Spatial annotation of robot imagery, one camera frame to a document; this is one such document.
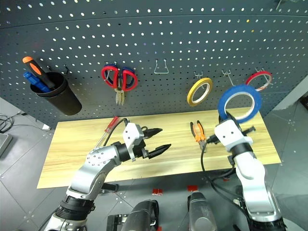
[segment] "blue screwdriver handle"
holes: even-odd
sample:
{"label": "blue screwdriver handle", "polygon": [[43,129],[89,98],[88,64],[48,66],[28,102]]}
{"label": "blue screwdriver handle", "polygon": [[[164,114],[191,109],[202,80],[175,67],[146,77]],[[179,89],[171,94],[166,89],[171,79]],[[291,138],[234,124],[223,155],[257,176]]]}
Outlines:
{"label": "blue screwdriver handle", "polygon": [[30,72],[25,72],[24,77],[34,86],[36,86],[38,89],[40,89],[42,92],[50,92],[51,90],[43,84],[39,78],[31,74]]}

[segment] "red screwdriver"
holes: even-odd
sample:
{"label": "red screwdriver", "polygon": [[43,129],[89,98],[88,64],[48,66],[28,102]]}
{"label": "red screwdriver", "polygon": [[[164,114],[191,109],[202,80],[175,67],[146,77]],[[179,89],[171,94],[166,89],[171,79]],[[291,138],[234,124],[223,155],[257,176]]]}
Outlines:
{"label": "red screwdriver", "polygon": [[104,133],[103,136],[100,138],[100,140],[97,142],[97,144],[96,144],[96,146],[95,146],[94,148],[100,147],[100,145],[102,144],[102,142],[103,142],[105,136],[106,136],[107,134],[109,134],[110,131],[111,131],[111,130],[114,128],[114,126],[117,124],[118,119],[119,119],[119,117],[115,116],[115,117],[111,120],[110,124],[109,124],[109,125],[107,126],[107,128],[105,129],[105,133]]}

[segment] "blue tape roll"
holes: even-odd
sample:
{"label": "blue tape roll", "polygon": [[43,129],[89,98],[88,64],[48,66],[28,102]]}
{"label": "blue tape roll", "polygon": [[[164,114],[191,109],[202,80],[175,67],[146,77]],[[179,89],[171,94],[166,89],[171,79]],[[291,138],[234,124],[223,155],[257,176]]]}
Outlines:
{"label": "blue tape roll", "polygon": [[218,113],[222,119],[228,118],[226,113],[226,105],[228,101],[236,95],[248,95],[252,99],[250,110],[245,115],[235,118],[238,123],[243,123],[252,119],[258,113],[262,105],[262,99],[260,93],[251,86],[243,84],[232,87],[223,93],[218,102]]}

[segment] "gray floor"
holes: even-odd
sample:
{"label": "gray floor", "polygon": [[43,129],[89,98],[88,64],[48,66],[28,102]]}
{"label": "gray floor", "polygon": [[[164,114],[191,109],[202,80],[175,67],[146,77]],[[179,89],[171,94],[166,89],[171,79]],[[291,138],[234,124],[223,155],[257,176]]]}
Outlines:
{"label": "gray floor", "polygon": [[[0,98],[0,112],[14,115],[19,110]],[[299,103],[268,114],[264,121],[281,157],[280,165],[267,165],[267,182],[273,187],[284,217],[308,230],[308,111]],[[40,127],[34,118],[16,116],[15,124]],[[32,126],[15,126],[9,132],[13,141],[0,157],[0,221],[2,231],[34,231],[65,195],[66,188],[36,189],[40,172],[52,139],[47,133]],[[220,182],[233,188],[236,177]],[[160,204],[160,224],[164,231],[187,231],[187,185],[198,185],[209,199],[220,231],[231,230],[238,223],[247,230],[243,217],[217,196],[201,173],[155,177],[119,182],[117,193],[100,195],[96,209],[89,215],[88,230],[104,231],[110,214],[129,213],[144,199],[156,199]],[[153,188],[163,189],[162,196],[152,196]],[[290,230],[299,231],[290,224]]]}

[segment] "yellow tape roll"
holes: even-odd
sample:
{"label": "yellow tape roll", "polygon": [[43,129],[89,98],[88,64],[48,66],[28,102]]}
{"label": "yellow tape roll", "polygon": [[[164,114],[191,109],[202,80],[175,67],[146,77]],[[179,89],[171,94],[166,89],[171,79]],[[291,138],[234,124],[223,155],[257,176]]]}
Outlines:
{"label": "yellow tape roll", "polygon": [[[193,100],[193,96],[196,93],[196,91],[202,87],[203,85],[206,85],[206,89],[205,92],[203,93],[203,95],[197,99],[197,100]],[[189,90],[188,95],[187,95],[187,103],[192,106],[195,107],[198,104],[202,103],[207,96],[209,95],[209,93],[212,90],[212,86],[213,86],[213,81],[210,78],[202,78],[200,80],[198,80],[193,86],[192,88]]]}

